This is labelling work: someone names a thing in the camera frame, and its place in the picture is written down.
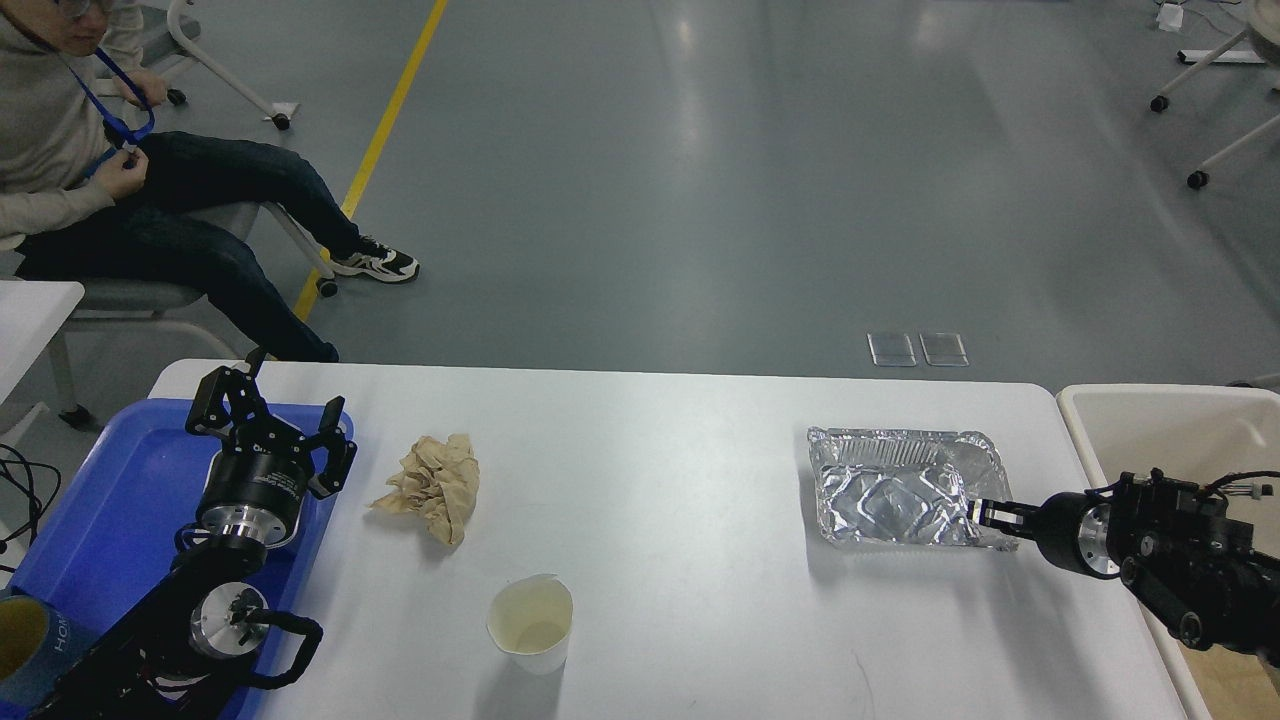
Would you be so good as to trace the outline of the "person's hand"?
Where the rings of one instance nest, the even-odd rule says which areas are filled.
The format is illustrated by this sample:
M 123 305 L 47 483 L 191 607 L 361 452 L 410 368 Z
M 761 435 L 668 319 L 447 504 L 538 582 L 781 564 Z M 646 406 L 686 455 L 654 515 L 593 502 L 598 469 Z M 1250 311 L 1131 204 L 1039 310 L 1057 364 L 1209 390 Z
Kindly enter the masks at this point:
M 90 182 L 105 191 L 111 201 L 120 201 L 140 192 L 147 174 L 148 158 L 143 150 L 120 150 L 97 167 Z

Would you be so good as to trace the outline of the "person's other hand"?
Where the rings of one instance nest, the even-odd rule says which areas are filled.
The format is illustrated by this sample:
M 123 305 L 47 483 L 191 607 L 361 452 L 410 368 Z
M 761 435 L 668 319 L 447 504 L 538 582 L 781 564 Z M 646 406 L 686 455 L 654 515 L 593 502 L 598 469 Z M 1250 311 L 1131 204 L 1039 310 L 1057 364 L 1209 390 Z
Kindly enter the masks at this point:
M 123 99 L 136 108 L 161 106 L 168 100 L 168 81 L 148 69 L 137 69 L 118 76 L 114 85 Z

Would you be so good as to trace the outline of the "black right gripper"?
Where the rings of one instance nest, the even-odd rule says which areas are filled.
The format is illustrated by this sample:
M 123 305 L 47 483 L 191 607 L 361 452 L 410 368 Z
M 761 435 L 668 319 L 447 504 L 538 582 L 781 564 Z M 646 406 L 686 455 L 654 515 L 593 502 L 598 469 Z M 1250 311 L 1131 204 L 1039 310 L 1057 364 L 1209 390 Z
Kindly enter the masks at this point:
M 1114 579 L 1108 552 L 1111 503 L 1084 493 L 1062 492 L 1042 506 L 995 498 L 972 501 L 972 520 L 1004 536 L 1037 543 L 1056 568 L 1094 579 Z M 1027 523 L 1036 515 L 1034 528 Z

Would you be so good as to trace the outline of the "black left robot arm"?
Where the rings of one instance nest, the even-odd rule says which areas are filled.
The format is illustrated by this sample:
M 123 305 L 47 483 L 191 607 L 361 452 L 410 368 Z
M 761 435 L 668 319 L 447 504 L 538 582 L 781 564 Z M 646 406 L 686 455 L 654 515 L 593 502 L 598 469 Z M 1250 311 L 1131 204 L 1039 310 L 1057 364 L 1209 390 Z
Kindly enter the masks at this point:
M 330 398 L 312 434 L 275 416 L 256 379 L 266 352 L 198 384 L 186 430 L 219 441 L 169 571 L 28 701 L 32 719 L 215 719 L 242 688 L 274 691 L 308 669 L 319 623 L 274 609 L 250 578 L 337 495 L 357 452 Z

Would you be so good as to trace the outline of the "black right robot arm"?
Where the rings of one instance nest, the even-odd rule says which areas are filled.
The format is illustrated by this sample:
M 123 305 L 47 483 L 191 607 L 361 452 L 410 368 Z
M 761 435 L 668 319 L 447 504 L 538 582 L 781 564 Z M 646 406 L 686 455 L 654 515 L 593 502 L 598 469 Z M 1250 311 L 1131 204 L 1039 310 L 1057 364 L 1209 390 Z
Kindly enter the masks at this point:
M 1189 650 L 1222 646 L 1276 666 L 1277 560 L 1254 548 L 1249 523 L 1228 515 L 1234 495 L 1270 496 L 1275 477 L 1239 471 L 1201 486 L 1155 468 L 1039 505 L 977 498 L 968 515 L 1032 541 L 1056 568 L 1119 579 Z

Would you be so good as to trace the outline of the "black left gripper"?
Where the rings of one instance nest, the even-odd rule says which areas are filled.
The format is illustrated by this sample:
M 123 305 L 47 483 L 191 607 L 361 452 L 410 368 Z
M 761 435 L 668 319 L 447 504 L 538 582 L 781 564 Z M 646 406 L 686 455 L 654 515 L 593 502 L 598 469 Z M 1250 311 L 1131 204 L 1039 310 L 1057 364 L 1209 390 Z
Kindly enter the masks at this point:
M 239 536 L 265 546 L 294 538 L 305 493 L 329 498 L 342 492 L 358 446 L 347 438 L 343 396 L 330 398 L 316 432 L 273 430 L 273 418 L 256 379 L 268 356 L 262 347 L 242 364 L 220 366 L 200 383 L 186 432 L 216 438 L 196 527 L 215 536 Z

